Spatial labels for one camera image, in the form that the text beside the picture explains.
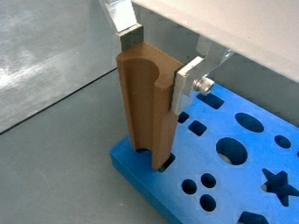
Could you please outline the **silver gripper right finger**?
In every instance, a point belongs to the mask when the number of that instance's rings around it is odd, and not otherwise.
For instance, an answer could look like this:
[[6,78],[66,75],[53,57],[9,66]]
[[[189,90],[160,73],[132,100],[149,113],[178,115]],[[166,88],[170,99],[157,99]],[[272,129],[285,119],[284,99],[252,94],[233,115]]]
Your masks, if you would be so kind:
[[198,36],[197,56],[174,72],[172,112],[178,115],[192,102],[192,95],[206,95],[214,85],[209,73],[224,63],[233,51],[204,36]]

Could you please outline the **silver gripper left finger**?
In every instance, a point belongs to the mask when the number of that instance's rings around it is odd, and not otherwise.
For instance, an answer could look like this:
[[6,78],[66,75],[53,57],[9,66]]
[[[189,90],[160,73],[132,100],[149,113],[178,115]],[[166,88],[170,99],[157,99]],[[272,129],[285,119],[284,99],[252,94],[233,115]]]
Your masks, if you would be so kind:
[[130,0],[97,0],[112,29],[120,39],[121,51],[144,41],[144,27],[136,21]]

